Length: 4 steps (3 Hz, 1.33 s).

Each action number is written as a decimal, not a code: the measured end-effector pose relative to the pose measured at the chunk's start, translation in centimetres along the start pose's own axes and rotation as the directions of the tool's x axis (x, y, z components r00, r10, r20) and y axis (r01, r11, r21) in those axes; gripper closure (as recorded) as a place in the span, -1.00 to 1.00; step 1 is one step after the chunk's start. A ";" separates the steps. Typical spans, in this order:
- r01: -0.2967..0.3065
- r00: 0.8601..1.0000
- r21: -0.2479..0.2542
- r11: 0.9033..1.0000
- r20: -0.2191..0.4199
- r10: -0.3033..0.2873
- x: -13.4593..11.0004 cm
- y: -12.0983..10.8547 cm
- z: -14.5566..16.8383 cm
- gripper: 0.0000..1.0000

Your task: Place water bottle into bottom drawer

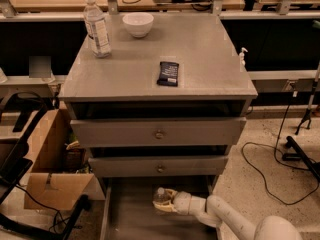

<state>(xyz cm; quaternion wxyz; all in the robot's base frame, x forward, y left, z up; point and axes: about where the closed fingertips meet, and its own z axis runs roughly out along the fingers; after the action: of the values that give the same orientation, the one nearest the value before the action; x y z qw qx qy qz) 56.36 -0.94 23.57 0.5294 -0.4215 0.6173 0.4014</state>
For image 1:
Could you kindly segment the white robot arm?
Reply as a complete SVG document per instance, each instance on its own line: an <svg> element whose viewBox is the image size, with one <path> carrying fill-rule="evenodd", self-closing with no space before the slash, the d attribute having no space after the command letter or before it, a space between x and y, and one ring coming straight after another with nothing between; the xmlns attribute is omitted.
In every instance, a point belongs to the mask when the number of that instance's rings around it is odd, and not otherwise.
<svg viewBox="0 0 320 240"><path fill-rule="evenodd" d="M202 198L159 187L154 194L153 205L160 211L192 215L202 224L213 228L225 223L239 240L303 240L298 230L286 219L267 216L254 225L216 195Z"/></svg>

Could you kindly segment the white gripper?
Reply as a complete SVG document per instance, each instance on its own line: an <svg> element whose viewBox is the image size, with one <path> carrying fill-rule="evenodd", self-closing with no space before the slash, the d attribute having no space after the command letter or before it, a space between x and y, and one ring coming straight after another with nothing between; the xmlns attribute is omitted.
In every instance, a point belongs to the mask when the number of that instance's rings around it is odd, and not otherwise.
<svg viewBox="0 0 320 240"><path fill-rule="evenodd" d="M174 189L165 188L165 202L153 202L153 205L156 209L163 212L177 212L181 215L188 215L189 208L191 203L192 195L187 192L178 192Z"/></svg>

